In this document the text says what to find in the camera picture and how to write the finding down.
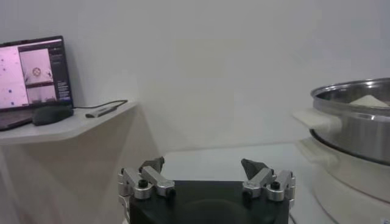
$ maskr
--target laptop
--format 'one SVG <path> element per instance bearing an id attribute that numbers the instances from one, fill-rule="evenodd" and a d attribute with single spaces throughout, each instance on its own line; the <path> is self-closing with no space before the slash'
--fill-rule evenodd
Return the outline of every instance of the laptop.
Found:
<path id="1" fill-rule="evenodd" d="M 0 44 L 0 131 L 47 105 L 73 107 L 63 37 Z"/>

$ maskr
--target pot handle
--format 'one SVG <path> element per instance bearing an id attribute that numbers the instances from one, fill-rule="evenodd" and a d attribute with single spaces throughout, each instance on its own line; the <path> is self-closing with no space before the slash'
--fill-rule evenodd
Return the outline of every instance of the pot handle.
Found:
<path id="1" fill-rule="evenodd" d="M 341 130 L 340 118 L 330 114 L 325 114 L 314 108 L 298 111 L 292 114 L 304 126 L 326 132 L 337 132 Z"/>
<path id="2" fill-rule="evenodd" d="M 327 167 L 338 163 L 337 157 L 323 148 L 326 146 L 319 146 L 313 138 L 299 140 L 295 145 L 310 163 Z"/>

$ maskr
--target stainless steel pot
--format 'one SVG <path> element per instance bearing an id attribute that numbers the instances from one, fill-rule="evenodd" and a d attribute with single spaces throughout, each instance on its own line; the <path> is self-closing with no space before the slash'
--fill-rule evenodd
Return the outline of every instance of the stainless steel pot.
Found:
<path id="1" fill-rule="evenodd" d="M 390 79 L 370 79 L 314 89 L 314 109 L 294 114 L 328 146 L 390 166 L 390 107 L 350 102 L 366 95 L 390 105 Z"/>

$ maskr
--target laptop keyboard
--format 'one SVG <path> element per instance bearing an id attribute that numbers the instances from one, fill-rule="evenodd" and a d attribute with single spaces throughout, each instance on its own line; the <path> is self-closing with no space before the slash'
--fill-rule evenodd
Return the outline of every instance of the laptop keyboard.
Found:
<path id="1" fill-rule="evenodd" d="M 0 129 L 19 122 L 30 122 L 32 113 L 32 110 L 1 112 Z"/>

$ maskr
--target cable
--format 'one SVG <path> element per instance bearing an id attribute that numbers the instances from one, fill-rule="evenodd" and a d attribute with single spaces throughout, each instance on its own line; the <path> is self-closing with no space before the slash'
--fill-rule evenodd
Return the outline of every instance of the cable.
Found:
<path id="1" fill-rule="evenodd" d="M 106 106 L 106 105 L 111 104 L 111 103 L 120 103 L 117 106 L 115 106 L 116 108 L 118 108 L 118 107 L 120 107 L 121 105 L 124 105 L 127 102 L 128 102 L 128 100 L 114 100 L 114 101 L 111 101 L 111 102 L 108 102 L 108 103 L 103 103 L 103 104 L 100 104 L 100 105 L 97 105 L 97 106 L 93 106 L 93 107 L 73 107 L 73 109 L 95 109 L 95 108 L 98 108 L 98 107 Z"/>
<path id="2" fill-rule="evenodd" d="M 293 215 L 291 215 L 291 213 L 289 213 L 288 215 L 290 216 L 291 221 L 293 222 L 293 224 L 298 224 L 298 223 L 297 223 L 297 220 L 294 218 Z"/>

